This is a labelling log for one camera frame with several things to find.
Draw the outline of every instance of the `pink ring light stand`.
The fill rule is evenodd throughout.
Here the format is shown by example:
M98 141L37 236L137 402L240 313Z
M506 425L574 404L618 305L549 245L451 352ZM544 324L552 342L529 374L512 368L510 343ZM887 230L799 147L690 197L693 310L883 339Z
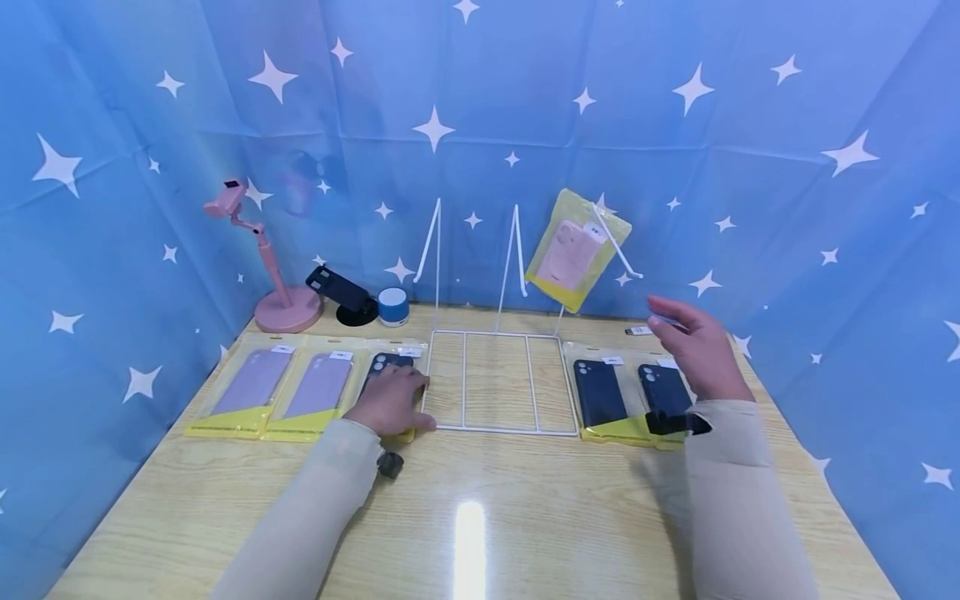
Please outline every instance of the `pink ring light stand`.
M256 324L268 333L300 333L316 323L323 314L323 299L306 286L288 288L284 285L274 249L264 235L263 224L248 223L238 216L243 209L241 199L246 193L245 185L235 180L228 181L227 189L220 192L216 200L204 204L204 212L218 219L229 216L232 225L249 229L256 235L256 246L263 258L263 266L276 287L253 310Z

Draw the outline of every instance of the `wooden table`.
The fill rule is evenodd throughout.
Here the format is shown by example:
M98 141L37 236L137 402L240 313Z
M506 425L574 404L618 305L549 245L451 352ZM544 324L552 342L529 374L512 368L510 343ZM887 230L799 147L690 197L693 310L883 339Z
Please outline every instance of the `wooden table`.
M439 328L491 330L495 314L442 308ZM501 330L557 318L504 314ZM564 340L662 351L624 322L564 317ZM430 340L432 306L399 330L349 329L332 309L309 333ZM255 325L248 327L255 331ZM541 417L565 415L548 341L531 346ZM462 341L438 339L429 409L459 422ZM780 412L737 354L760 402L780 479L825 598L895 598ZM522 338L468 337L468 422L532 424ZM50 598L204 598L297 473L306 444L184 438L214 372L136 475ZM683 456L546 438L439 431L403 451L346 533L323 598L693 598Z

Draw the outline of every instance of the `sleeve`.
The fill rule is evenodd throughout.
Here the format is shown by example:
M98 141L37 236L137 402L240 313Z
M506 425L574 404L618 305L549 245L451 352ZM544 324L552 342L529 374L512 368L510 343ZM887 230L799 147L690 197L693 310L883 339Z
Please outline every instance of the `sleeve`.
M688 412L712 427L685 443L697 597L817 598L756 403L709 400Z
M332 421L210 597L314 600L340 536L370 494L380 452L380 439L369 428Z

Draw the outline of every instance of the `blue backdrop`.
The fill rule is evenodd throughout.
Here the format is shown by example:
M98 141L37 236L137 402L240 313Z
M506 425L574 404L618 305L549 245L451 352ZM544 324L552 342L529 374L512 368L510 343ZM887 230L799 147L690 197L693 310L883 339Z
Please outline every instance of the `blue backdrop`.
M443 198L460 304L496 303L514 204L529 260L562 188L602 199L646 277L584 312L722 318L900 594L955 597L960 6L478 2L0 8L5 596L53 585L269 289L201 211L234 176L291 281L425 300Z

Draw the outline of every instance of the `white label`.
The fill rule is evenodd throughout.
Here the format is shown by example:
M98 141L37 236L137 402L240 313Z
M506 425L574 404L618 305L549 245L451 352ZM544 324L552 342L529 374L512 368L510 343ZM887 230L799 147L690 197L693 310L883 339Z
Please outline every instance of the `white label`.
M592 221L587 221L584 225L584 231L601 244L607 241L607 234L604 233L603 228Z

